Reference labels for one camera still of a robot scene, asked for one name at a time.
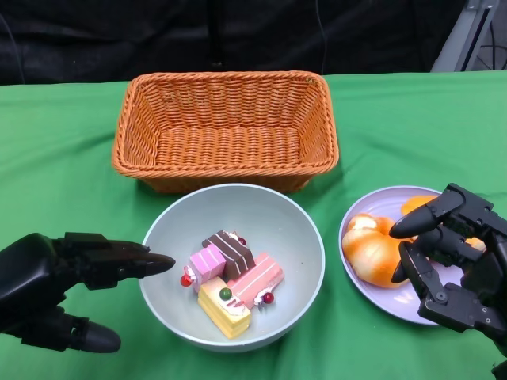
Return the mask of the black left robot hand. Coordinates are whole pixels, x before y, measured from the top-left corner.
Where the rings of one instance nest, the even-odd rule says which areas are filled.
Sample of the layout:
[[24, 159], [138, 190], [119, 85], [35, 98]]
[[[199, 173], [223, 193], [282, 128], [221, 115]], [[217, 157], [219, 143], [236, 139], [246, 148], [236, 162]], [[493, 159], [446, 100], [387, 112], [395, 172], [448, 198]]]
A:
[[60, 303], [78, 283], [91, 290], [170, 270], [173, 258], [101, 234], [28, 234], [1, 251], [1, 332], [22, 344], [63, 352], [117, 352], [113, 330], [65, 312]]

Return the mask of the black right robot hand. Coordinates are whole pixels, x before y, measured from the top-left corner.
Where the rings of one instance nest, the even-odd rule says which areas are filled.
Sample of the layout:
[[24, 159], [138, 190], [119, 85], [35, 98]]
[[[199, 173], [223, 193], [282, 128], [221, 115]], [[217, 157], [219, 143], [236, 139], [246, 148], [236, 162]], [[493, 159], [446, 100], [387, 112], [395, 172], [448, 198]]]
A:
[[419, 316], [459, 333], [475, 329], [506, 352], [506, 221], [457, 184], [399, 219], [393, 283], [411, 282]]

